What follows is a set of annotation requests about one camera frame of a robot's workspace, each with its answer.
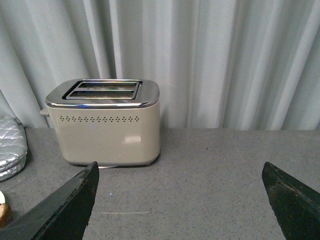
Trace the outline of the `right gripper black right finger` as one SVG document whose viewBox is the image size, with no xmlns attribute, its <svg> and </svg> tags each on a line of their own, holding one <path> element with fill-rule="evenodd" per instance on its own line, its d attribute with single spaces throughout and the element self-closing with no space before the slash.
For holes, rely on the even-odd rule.
<svg viewBox="0 0 320 240">
<path fill-rule="evenodd" d="M 320 238 L 320 193 L 270 162 L 262 170 L 269 204 L 287 240 Z"/>
</svg>

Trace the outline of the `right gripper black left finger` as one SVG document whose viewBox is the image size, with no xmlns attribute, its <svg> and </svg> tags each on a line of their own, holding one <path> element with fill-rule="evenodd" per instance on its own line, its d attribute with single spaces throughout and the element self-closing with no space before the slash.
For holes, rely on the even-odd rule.
<svg viewBox="0 0 320 240">
<path fill-rule="evenodd" d="M 30 211 L 0 230 L 2 240 L 81 240 L 96 200 L 100 173 L 92 162 Z"/>
</svg>

